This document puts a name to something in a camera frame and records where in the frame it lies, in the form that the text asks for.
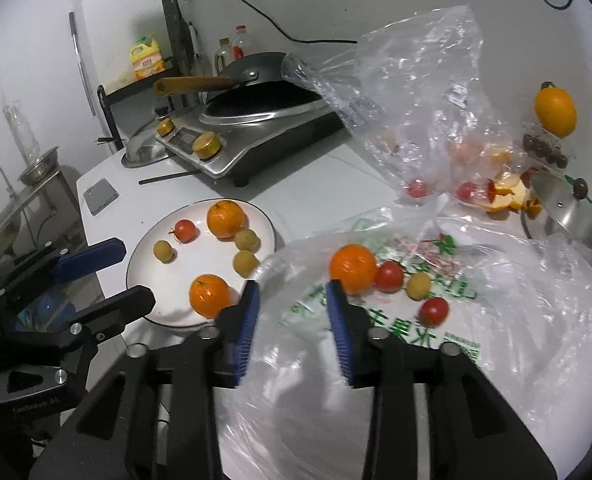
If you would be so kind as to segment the large orange mandarin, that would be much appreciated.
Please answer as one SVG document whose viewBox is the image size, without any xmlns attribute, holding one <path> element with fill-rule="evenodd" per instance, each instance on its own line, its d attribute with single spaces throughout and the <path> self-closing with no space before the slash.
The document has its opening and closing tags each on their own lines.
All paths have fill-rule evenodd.
<svg viewBox="0 0 592 480">
<path fill-rule="evenodd" d="M 189 289 L 192 309 L 203 318 L 216 318 L 225 308 L 232 306 L 230 287 L 215 274 L 198 276 Z"/>
</svg>

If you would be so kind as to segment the red cherry tomato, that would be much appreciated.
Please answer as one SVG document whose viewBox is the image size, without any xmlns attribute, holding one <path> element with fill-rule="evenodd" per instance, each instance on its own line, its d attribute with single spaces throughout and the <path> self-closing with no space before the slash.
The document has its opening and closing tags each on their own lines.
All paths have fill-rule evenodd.
<svg viewBox="0 0 592 480">
<path fill-rule="evenodd" d="M 397 261 L 384 261 L 377 269 L 374 287 L 384 294 L 398 292 L 404 282 L 404 267 Z"/>
<path fill-rule="evenodd" d="M 448 318 L 450 307 L 448 301 L 441 297 L 433 297 L 423 302 L 418 309 L 418 322 L 425 327 L 437 327 Z"/>
<path fill-rule="evenodd" d="M 198 229 L 189 219 L 177 221 L 169 233 L 181 244 L 191 243 L 198 237 Z"/>
</svg>

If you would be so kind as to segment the yellow longan fruit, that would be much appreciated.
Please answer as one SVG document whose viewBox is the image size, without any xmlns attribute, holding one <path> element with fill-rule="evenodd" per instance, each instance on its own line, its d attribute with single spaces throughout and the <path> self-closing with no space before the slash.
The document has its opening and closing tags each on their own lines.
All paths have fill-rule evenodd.
<svg viewBox="0 0 592 480">
<path fill-rule="evenodd" d="M 410 299 L 420 301 L 428 296 L 431 289 L 432 279 L 430 276 L 427 273 L 418 272 L 409 278 L 406 292 Z"/>
<path fill-rule="evenodd" d="M 240 252 L 258 252 L 261 246 L 259 236 L 251 229 L 241 229 L 234 235 L 234 244 Z"/>
<path fill-rule="evenodd" d="M 232 266 L 238 275 L 241 275 L 242 278 L 248 278 L 259 266 L 259 260 L 253 252 L 240 250 L 233 257 Z"/>
<path fill-rule="evenodd" d="M 158 240 L 153 247 L 154 257 L 161 263 L 168 263 L 174 260 L 176 251 L 166 240 Z"/>
</svg>

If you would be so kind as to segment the grey smartphone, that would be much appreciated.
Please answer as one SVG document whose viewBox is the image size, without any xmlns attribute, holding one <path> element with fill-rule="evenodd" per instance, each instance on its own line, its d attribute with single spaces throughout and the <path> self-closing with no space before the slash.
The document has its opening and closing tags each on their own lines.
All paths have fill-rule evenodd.
<svg viewBox="0 0 592 480">
<path fill-rule="evenodd" d="M 96 216 L 107 206 L 110 206 L 118 197 L 119 193 L 116 191 L 116 188 L 105 178 L 92 184 L 90 188 L 83 192 L 83 198 L 92 216 Z"/>
</svg>

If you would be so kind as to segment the steel bowl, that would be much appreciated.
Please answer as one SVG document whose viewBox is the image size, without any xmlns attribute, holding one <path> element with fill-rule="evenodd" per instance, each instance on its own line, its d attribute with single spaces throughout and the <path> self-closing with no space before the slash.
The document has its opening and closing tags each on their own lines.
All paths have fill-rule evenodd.
<svg viewBox="0 0 592 480">
<path fill-rule="evenodd" d="M 36 162 L 23 171 L 18 180 L 26 186 L 37 185 L 58 168 L 58 147 L 50 148 L 42 154 Z"/>
</svg>

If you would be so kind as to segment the steel wok lid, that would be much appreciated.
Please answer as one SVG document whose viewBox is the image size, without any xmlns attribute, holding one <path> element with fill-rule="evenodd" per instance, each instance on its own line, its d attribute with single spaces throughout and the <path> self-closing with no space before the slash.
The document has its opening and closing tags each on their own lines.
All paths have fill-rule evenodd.
<svg viewBox="0 0 592 480">
<path fill-rule="evenodd" d="M 154 118 L 136 130 L 128 140 L 125 153 L 121 156 L 122 166 L 136 169 L 157 164 L 170 157 L 170 151 L 157 140 L 156 128 L 162 118 Z"/>
</svg>

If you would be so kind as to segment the black chopstick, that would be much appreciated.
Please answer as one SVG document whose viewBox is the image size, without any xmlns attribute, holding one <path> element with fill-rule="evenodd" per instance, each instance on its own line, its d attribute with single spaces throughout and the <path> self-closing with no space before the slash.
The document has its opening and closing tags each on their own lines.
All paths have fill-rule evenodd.
<svg viewBox="0 0 592 480">
<path fill-rule="evenodd" d="M 174 179 L 177 179 L 177 178 L 194 176 L 194 174 L 200 174 L 200 171 L 198 171 L 198 170 L 185 170 L 185 171 L 180 171 L 180 172 L 174 172 L 173 174 L 164 174 L 163 176 L 145 178 L 145 179 L 139 180 L 138 183 L 139 183 L 139 185 L 148 185 L 148 184 L 157 183 L 157 182 L 164 182 L 164 181 L 168 181 L 168 180 L 174 180 Z"/>
</svg>

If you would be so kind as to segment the black metal rack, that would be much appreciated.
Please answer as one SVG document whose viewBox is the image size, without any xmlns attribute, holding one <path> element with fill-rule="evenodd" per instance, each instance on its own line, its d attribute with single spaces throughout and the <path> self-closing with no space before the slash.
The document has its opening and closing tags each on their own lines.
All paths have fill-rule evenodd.
<svg viewBox="0 0 592 480">
<path fill-rule="evenodd" d="M 121 134 L 116 119 L 116 108 L 125 107 L 127 103 L 141 96 L 154 96 L 154 83 L 164 77 L 178 76 L 180 70 L 177 61 L 173 56 L 164 58 L 166 70 L 163 72 L 148 76 L 144 79 L 137 79 L 129 82 L 125 86 L 108 91 L 104 84 L 99 84 L 95 89 L 95 96 L 98 99 L 102 124 L 107 132 L 104 136 L 96 139 L 98 145 L 104 145 L 112 153 L 122 150 L 126 145 L 126 140 Z"/>
</svg>

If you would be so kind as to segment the silver induction cooker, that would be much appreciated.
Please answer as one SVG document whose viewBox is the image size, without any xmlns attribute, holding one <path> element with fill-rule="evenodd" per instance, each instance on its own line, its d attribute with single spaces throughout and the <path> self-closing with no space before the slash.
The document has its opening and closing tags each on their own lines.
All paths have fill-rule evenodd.
<svg viewBox="0 0 592 480">
<path fill-rule="evenodd" d="M 325 100 L 295 90 L 298 100 L 291 107 L 264 102 L 257 113 L 235 115 L 212 100 L 174 113 L 159 122 L 155 140 L 209 179 L 228 178 L 241 188 L 264 168 L 343 128 Z"/>
</svg>

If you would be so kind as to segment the yellow detergent bottle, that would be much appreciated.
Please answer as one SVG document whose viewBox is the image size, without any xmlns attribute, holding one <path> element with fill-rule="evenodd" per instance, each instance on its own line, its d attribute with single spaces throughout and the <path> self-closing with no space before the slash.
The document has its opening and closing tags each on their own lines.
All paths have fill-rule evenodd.
<svg viewBox="0 0 592 480">
<path fill-rule="evenodd" d="M 153 35 L 143 36 L 136 40 L 130 49 L 129 58 L 137 80 L 154 76 L 166 70 L 162 51 Z"/>
</svg>

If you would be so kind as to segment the steel pot with lid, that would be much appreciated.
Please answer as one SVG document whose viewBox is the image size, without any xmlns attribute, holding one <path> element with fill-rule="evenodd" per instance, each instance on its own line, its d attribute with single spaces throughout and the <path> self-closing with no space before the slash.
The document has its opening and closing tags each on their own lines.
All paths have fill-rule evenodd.
<svg viewBox="0 0 592 480">
<path fill-rule="evenodd" d="M 592 253 L 592 203 L 584 179 L 572 182 L 547 172 L 536 172 L 529 179 L 520 221 L 531 240 L 561 235 Z"/>
</svg>

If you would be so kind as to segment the oil bottle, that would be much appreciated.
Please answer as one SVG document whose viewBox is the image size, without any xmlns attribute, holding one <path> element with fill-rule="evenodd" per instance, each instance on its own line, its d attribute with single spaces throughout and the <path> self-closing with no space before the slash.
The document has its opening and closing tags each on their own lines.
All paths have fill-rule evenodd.
<svg viewBox="0 0 592 480">
<path fill-rule="evenodd" d="M 214 69 L 219 75 L 233 62 L 232 47 L 229 38 L 219 40 L 219 50 L 214 55 Z"/>
</svg>

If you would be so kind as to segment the clear plastic bag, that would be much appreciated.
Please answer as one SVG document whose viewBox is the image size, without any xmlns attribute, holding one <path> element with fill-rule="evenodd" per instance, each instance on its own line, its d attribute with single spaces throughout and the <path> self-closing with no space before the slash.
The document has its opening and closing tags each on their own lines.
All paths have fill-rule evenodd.
<svg viewBox="0 0 592 480">
<path fill-rule="evenodd" d="M 317 93 L 371 156 L 400 202 L 447 193 L 491 208 L 527 157 L 480 81 L 482 31 L 467 4 L 414 14 L 326 60 L 290 54 L 284 79 Z"/>
</svg>

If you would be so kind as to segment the red cap sauce bottle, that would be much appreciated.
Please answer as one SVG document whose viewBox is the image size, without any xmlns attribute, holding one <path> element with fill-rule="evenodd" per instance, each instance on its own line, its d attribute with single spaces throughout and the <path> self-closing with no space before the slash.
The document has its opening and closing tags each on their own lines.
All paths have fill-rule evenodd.
<svg viewBox="0 0 592 480">
<path fill-rule="evenodd" d="M 234 60 L 245 58 L 249 54 L 249 36 L 245 25 L 235 27 L 235 37 L 231 44 Z"/>
</svg>

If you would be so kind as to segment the orange on glass jar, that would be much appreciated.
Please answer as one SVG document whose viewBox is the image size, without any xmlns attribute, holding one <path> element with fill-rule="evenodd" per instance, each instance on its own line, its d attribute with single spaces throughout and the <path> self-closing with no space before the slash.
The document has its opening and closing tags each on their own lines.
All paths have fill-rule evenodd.
<svg viewBox="0 0 592 480">
<path fill-rule="evenodd" d="M 543 81 L 534 101 L 540 125 L 559 139 L 565 139 L 576 129 L 578 115 L 572 96 L 552 81 Z"/>
</svg>

